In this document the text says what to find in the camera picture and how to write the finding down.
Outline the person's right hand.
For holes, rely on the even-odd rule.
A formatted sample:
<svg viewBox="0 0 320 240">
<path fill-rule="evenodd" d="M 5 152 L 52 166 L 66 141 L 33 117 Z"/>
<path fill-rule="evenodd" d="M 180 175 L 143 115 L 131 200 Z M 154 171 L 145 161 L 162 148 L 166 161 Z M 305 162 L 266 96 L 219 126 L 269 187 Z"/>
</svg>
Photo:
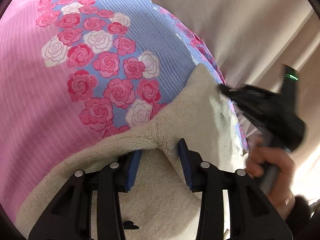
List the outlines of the person's right hand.
<svg viewBox="0 0 320 240">
<path fill-rule="evenodd" d="M 295 162 L 285 150 L 267 147 L 262 135 L 252 138 L 245 170 L 252 178 L 261 179 L 268 200 L 284 220 L 295 205 L 291 191 L 295 169 Z"/>
</svg>

